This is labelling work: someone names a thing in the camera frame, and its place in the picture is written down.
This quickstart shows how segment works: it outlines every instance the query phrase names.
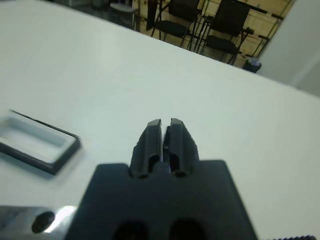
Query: white wall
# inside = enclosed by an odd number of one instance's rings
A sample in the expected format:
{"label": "white wall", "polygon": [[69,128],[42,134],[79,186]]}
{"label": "white wall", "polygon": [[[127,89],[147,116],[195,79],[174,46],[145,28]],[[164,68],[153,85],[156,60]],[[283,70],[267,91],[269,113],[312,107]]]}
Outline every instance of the white wall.
{"label": "white wall", "polygon": [[297,0],[260,59],[258,74],[303,89],[320,65],[320,0]]}

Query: chair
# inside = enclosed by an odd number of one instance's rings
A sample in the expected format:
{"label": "chair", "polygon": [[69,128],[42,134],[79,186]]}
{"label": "chair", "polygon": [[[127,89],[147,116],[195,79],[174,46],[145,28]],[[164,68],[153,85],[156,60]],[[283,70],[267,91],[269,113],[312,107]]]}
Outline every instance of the chair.
{"label": "chair", "polygon": [[[235,63],[237,55],[240,53],[239,50],[242,43],[247,38],[248,34],[253,34],[253,30],[249,28],[243,30],[243,26],[247,19],[249,10],[250,8],[246,4],[243,4],[241,2],[234,0],[222,0],[215,17],[213,17],[210,22],[210,28],[205,38],[205,43],[201,49],[201,54],[203,53],[205,46],[211,49],[222,51],[225,54],[232,55],[228,64],[233,61],[233,65]],[[228,40],[209,35],[211,29],[221,33],[229,34],[231,35],[231,38]],[[241,41],[237,47],[232,42],[232,39],[233,37],[238,37],[239,34],[241,34]]]}
{"label": "chair", "polygon": [[136,30],[139,31],[140,10],[133,8],[132,3],[132,0],[111,0],[109,2],[109,6],[116,16],[113,16],[110,20],[116,24],[129,27],[131,29],[134,29],[134,22],[136,21]]}
{"label": "chair", "polygon": [[[166,34],[170,34],[175,37],[181,38],[182,40],[181,40],[180,47],[182,47],[185,41],[186,35],[190,33],[190,30],[189,30],[190,25],[193,22],[195,22],[197,19],[198,4],[199,4],[199,0],[171,0],[166,6],[162,8],[162,2],[160,2],[159,14],[154,23],[151,37],[154,35],[155,29],[158,29],[160,31],[159,33],[160,40],[161,40],[161,32],[164,32],[165,33],[164,38],[166,37]],[[170,15],[187,21],[189,23],[188,27],[173,21],[161,20],[162,12],[166,8],[168,8]],[[192,38],[195,32],[195,26],[196,24],[193,25]]]}

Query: white table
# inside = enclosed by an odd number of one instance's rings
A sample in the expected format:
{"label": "white table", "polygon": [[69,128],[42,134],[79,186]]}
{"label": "white table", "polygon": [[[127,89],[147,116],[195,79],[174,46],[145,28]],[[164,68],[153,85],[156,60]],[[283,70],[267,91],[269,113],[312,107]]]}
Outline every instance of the white table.
{"label": "white table", "polygon": [[224,159],[260,239],[320,238],[320,100],[64,7],[0,3],[0,110],[75,133],[51,177],[3,156],[0,205],[78,205],[97,164],[130,163],[147,122],[184,121]]}

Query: metal plate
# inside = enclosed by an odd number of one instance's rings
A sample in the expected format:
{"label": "metal plate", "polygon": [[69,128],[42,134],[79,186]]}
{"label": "metal plate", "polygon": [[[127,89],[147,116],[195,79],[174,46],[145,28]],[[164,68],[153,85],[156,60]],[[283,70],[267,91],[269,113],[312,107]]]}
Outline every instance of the metal plate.
{"label": "metal plate", "polygon": [[62,240],[77,207],[0,206],[0,240]]}

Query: table surface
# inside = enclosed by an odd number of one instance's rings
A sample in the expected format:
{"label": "table surface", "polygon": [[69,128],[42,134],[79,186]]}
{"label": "table surface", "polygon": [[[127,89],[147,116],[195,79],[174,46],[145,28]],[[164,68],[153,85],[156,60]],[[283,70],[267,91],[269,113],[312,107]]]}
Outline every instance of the table surface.
{"label": "table surface", "polygon": [[320,238],[320,100],[74,10],[0,3],[0,110],[81,137],[57,176],[0,156],[0,205],[78,205],[96,165],[129,164],[154,119],[223,159],[260,239]]}

